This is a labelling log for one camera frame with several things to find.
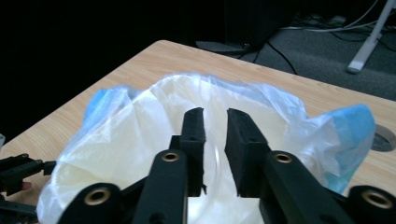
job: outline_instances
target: table surface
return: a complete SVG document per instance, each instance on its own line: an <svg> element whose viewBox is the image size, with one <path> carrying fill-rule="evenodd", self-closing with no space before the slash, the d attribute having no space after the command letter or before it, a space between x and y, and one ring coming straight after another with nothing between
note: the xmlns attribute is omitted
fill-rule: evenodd
<svg viewBox="0 0 396 224"><path fill-rule="evenodd" d="M374 114L375 123L396 133L396 102L161 40L9 141L2 147L0 158L28 153L33 159L54 161L80 128L86 105L96 91L118 84L144 90L165 75L183 72L277 86L299 97L304 102L309 117L344 106L366 104ZM349 187L371 185L396 195L395 164L396 150L371 150ZM36 205L40 190L49 177L40 173L26 180L33 182L33 188L9 196L7 200Z"/></svg>

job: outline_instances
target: brass insert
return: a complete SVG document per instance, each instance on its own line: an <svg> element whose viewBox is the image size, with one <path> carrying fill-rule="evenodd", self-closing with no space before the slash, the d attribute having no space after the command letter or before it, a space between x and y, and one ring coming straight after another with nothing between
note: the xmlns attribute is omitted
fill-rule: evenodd
<svg viewBox="0 0 396 224"><path fill-rule="evenodd" d="M287 155L287 154L283 154L283 153L278 153L274 156L274 158L279 161L279 162L283 162L283 163L289 163L292 161L292 158Z"/></svg>
<svg viewBox="0 0 396 224"><path fill-rule="evenodd" d="M390 209L391 207L393 207L393 203L390 199L388 199L386 196L376 191L366 190L361 194L361 196L363 197L364 200L366 200L366 202L374 206L383 209Z"/></svg>
<svg viewBox="0 0 396 224"><path fill-rule="evenodd" d="M178 158L179 158L178 154L174 152L163 154L164 161L177 161Z"/></svg>
<svg viewBox="0 0 396 224"><path fill-rule="evenodd" d="M84 202L87 205L98 205L107 201L109 197L110 191L107 188L98 188L88 193L84 198Z"/></svg>

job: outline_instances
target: white stand leg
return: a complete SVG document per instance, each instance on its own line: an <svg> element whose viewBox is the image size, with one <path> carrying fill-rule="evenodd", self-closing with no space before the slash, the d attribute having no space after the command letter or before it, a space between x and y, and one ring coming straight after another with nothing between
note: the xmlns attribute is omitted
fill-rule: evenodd
<svg viewBox="0 0 396 224"><path fill-rule="evenodd" d="M385 22L387 21L390 11L393 7L395 7L395 2L396 0L388 0L385 4L384 9L382 9L381 15L379 16L379 19L375 24L375 27L371 32L370 36L366 39L364 44L361 46L361 49L359 49L358 53L355 55L355 58L347 67L346 70L349 73L357 74L363 68L364 64L366 63L367 59L369 58L376 44L378 43L378 39L381 38L380 32L384 27Z"/></svg>

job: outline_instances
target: plastic bag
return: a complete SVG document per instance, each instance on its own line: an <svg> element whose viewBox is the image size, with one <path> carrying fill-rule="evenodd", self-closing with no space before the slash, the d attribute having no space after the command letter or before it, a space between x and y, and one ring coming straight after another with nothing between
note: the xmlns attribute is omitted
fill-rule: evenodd
<svg viewBox="0 0 396 224"><path fill-rule="evenodd" d="M147 176L154 156L180 134L184 113L198 106L204 109L207 194L189 198L188 223L263 223L258 199L236 197L224 153L228 108L247 112L272 150L293 153L323 186L339 193L374 140L374 118L365 105L309 118L303 102L279 88L201 74L169 75L145 91L119 85L92 97L81 129L39 196L39 221L56 223L91 184L124 189Z"/></svg>

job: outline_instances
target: white cable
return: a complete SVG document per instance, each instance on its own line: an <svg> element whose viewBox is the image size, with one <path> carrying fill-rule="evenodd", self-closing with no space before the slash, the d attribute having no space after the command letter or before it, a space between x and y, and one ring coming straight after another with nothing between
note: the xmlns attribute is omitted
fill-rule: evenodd
<svg viewBox="0 0 396 224"><path fill-rule="evenodd" d="M358 18L357 20L355 20L354 22L348 24L348 25L345 26L345 27L346 27L346 28L347 28L347 27L350 27L350 26L352 26L352 25L358 23L359 21L361 21L367 14L369 14L369 12L373 9L373 7L376 5L377 2L378 2L378 0L375 0L375 2L371 5L371 7L370 7L360 18Z"/></svg>
<svg viewBox="0 0 396 224"><path fill-rule="evenodd" d="M350 23L350 24L348 24L347 26L344 26L344 27L333 28L333 29L311 29L311 28L308 28L308 27L293 27L293 26L290 26L290 27L284 27L284 28L281 28L281 29L283 29L283 30L306 30L306 31L313 31L313 32L339 32L339 31L345 31L345 30L361 28L361 27L364 27L364 26L367 26L367 25L371 25L371 24L374 24L374 23L377 22L377 21L372 21L372 22L369 22L369 23L366 23L366 24L363 24L363 25L352 26L352 25L358 23L359 21L361 21L374 8L374 6L376 5L377 2L378 2L378 0L375 0L375 2L370 6L370 8L360 18L358 18L357 20L353 21L352 23Z"/></svg>
<svg viewBox="0 0 396 224"><path fill-rule="evenodd" d="M353 29L357 29L357 28L361 28L364 26L368 26L368 25L372 25L374 23L376 23L377 21L371 21L362 25L357 25L357 26L352 26L352 27L339 27L339 28L334 28L334 29L311 29L309 27L297 27L297 26L289 26L289 27L284 27L284 28L280 28L281 30L306 30L306 31L313 31L313 32L339 32L339 31L345 31L345 30L353 30Z"/></svg>

